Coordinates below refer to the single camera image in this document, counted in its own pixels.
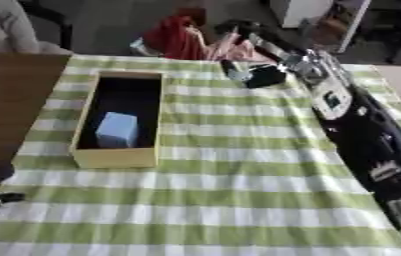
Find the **person's arm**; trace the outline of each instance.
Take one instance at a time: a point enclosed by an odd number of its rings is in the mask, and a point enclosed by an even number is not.
[[[40,46],[27,14],[17,0],[0,0],[0,26],[12,48],[20,53],[39,53]]]

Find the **wooden table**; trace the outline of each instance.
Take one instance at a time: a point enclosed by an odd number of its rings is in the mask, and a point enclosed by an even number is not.
[[[15,156],[68,59],[0,54],[0,164]]]

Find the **red cloth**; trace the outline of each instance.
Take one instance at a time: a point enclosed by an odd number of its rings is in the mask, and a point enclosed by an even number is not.
[[[188,32],[189,26],[195,26],[188,16],[170,16],[158,27],[143,36],[144,44],[164,54],[164,57],[181,60],[203,60],[205,49],[201,34]]]
[[[177,11],[177,16],[191,17],[197,26],[203,26],[206,23],[206,9],[205,8],[180,8]]]

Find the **pink cloth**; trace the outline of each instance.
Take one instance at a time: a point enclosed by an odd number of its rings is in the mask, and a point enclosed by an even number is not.
[[[249,40],[241,44],[234,43],[239,39],[238,33],[228,33],[221,40],[206,47],[207,60],[232,60],[249,62],[274,62],[273,60],[256,52],[254,45]]]

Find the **yellow box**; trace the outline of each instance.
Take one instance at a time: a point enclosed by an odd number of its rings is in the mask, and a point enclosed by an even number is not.
[[[157,165],[163,81],[161,73],[99,73],[86,99],[69,149],[81,168]],[[135,148],[99,148],[95,130],[107,112],[137,116],[139,129]]]

